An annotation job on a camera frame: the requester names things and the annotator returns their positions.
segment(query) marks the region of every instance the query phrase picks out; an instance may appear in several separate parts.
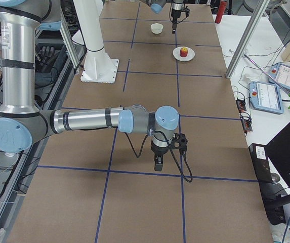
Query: white table surface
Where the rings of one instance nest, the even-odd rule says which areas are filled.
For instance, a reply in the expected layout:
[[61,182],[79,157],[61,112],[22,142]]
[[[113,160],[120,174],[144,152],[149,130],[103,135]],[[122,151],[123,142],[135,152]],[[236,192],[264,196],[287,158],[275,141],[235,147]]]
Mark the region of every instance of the white table surface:
[[[216,24],[216,29],[220,41],[220,45],[223,49],[224,59],[226,62],[226,66],[229,65],[231,61],[231,57],[233,52],[235,51],[238,43],[241,39],[241,36],[249,22],[249,16],[229,16],[224,15],[220,24]],[[262,17],[252,38],[246,48],[247,55],[267,55],[272,52],[275,52],[279,47],[282,47],[282,41],[276,34],[274,28],[269,22],[267,17]],[[264,67],[266,65],[271,65],[275,58],[273,54],[268,56],[251,56],[251,58],[260,66]],[[274,63],[281,62],[281,56],[275,59]],[[261,81],[267,82],[267,77],[260,70],[255,70],[251,68],[245,68],[245,66],[254,67],[253,64],[249,62],[246,58],[241,58],[233,76],[231,77],[231,84],[233,86],[238,87],[238,90],[242,92],[245,97],[249,97],[248,90],[242,87],[238,81],[240,80],[241,74],[241,83],[249,87],[249,83],[251,81]],[[281,91],[282,99],[288,100],[288,96]],[[248,113],[251,114],[252,117],[252,128],[253,132],[250,132],[246,136],[247,145],[249,146],[252,143],[260,143],[266,145],[282,128],[284,128],[290,122],[290,109],[288,109],[289,102],[284,102],[284,114],[272,114],[269,112],[258,111],[252,108],[249,108],[248,99],[246,100],[246,107],[248,109]],[[275,167],[270,163],[271,172],[275,172],[278,174]],[[281,180],[281,185],[286,188],[286,183]],[[285,224],[279,224],[273,226],[270,224],[273,238],[275,241],[282,241],[282,236],[285,229]],[[286,233],[285,241],[290,242],[290,232]]]

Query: red cylinder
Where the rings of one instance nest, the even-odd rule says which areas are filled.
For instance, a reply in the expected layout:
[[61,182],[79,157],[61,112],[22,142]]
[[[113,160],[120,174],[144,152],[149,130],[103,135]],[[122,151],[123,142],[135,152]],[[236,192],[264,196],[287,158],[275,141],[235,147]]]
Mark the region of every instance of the red cylinder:
[[216,20],[215,23],[219,24],[221,22],[221,18],[224,15],[225,9],[226,9],[226,5],[227,5],[227,1],[226,0],[221,0],[220,1],[220,5],[218,8],[218,12],[217,12],[217,16],[216,16]]

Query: table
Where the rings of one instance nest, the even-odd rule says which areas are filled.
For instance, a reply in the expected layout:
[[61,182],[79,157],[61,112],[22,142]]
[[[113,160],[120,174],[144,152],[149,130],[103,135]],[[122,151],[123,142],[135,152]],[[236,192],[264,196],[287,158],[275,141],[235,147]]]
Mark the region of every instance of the table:
[[[248,16],[223,16],[222,22],[220,24],[216,24],[216,30],[218,32],[220,45],[223,49],[226,65],[229,65],[231,60],[231,57],[228,56],[232,56],[232,53],[229,50],[231,49],[235,51],[249,19],[250,17]],[[251,58],[260,66],[266,66],[271,65],[273,62],[272,61],[271,64],[268,64],[269,60],[273,56],[273,54],[268,54],[275,52],[281,46],[282,42],[273,29],[271,23],[267,17],[262,17],[247,46],[246,53],[247,55],[257,55]],[[280,55],[278,55],[274,63],[281,61],[282,59]],[[261,74],[261,71],[251,68],[246,68],[243,72],[245,66],[254,67],[247,59],[242,58],[234,72],[234,75],[231,77],[231,84],[236,86],[240,92],[244,93],[245,96],[248,97],[248,90],[238,83],[240,77],[242,76],[241,83],[246,87],[248,87],[251,80],[248,78],[245,79],[245,75],[250,76],[252,80],[260,80],[262,82],[267,82],[267,77],[264,74]],[[281,96],[283,99],[288,99],[288,96],[283,91],[281,91]],[[253,132],[247,134],[247,145],[249,146],[252,143],[266,145],[282,128],[284,128],[290,122],[290,109],[287,108],[288,105],[288,102],[284,102],[285,110],[284,114],[281,115],[250,109],[249,113],[251,114],[253,121]],[[271,172],[278,174],[272,163],[270,163],[270,169]],[[281,180],[281,184],[284,188],[287,187],[287,184],[283,180]],[[285,225],[281,224],[271,226],[271,229],[274,240],[281,241]],[[287,240],[290,240],[290,233],[287,234],[285,242],[288,242]]]
[[[150,143],[135,159],[117,130],[55,135],[8,242],[273,242],[210,8],[191,6],[177,35],[168,5],[155,15],[143,4],[108,2],[100,20],[106,51],[120,59],[116,82],[76,76],[63,109],[177,107],[194,181],[180,178],[169,154],[154,172]],[[154,22],[162,34],[150,32]],[[196,57],[176,61],[179,45]],[[143,135],[131,139],[139,147]]]

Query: white bowl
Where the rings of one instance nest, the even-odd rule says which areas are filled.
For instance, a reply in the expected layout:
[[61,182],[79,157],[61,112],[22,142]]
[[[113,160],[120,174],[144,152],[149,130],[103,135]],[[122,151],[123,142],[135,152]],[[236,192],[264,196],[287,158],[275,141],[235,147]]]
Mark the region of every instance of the white bowl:
[[154,34],[160,34],[163,31],[163,25],[159,23],[152,24],[150,28],[151,32],[153,32]]

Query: chair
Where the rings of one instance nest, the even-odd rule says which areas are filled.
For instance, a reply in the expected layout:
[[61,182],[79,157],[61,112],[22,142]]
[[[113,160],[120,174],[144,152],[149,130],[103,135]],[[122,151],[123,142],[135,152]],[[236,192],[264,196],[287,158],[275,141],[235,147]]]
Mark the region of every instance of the chair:
[[[257,6],[258,1],[257,0],[242,0],[241,5],[235,12],[235,15],[237,15],[238,11],[242,6],[244,6],[248,11],[251,13],[254,11],[254,9]],[[280,7],[282,4],[286,4],[287,0],[270,0],[270,3],[266,7],[265,12],[270,16],[270,22],[273,20],[273,13],[276,12],[278,7]]]

